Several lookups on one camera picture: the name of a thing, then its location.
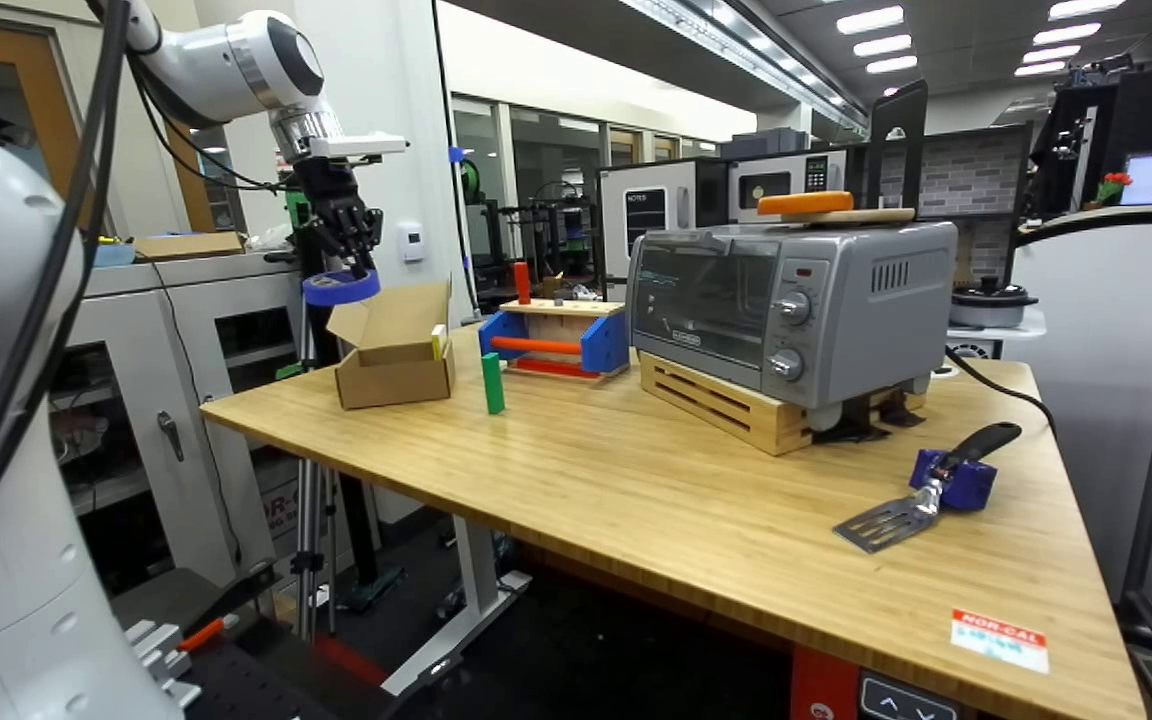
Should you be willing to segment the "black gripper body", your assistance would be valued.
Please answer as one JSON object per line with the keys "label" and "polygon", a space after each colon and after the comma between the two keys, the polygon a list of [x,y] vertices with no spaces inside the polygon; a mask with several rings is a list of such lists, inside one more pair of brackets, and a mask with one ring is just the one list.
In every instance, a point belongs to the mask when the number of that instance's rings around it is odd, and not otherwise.
{"label": "black gripper body", "polygon": [[341,263],[347,274],[370,274],[383,210],[364,203],[352,169],[337,157],[310,157],[293,165],[293,176],[310,200],[295,223],[302,268],[317,274]]}

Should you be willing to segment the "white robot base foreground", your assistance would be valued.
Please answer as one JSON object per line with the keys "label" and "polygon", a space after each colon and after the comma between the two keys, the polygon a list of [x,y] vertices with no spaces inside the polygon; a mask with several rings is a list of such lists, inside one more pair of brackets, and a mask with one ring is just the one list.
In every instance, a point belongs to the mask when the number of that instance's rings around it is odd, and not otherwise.
{"label": "white robot base foreground", "polygon": [[0,720],[179,720],[114,615],[47,429],[47,373],[86,294],[63,200],[0,149]]}

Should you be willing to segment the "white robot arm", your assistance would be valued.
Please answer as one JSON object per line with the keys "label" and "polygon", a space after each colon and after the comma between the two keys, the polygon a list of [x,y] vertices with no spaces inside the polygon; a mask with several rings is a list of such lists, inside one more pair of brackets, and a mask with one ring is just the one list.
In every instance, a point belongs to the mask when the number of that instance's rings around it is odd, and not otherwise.
{"label": "white robot arm", "polygon": [[279,161],[310,194],[310,229],[352,274],[373,273],[381,210],[364,203],[355,169],[410,149],[388,132],[346,132],[329,104],[317,44],[283,12],[243,12],[232,24],[170,31],[147,0],[87,0],[123,18],[135,83],[179,125],[222,126],[264,116]]}

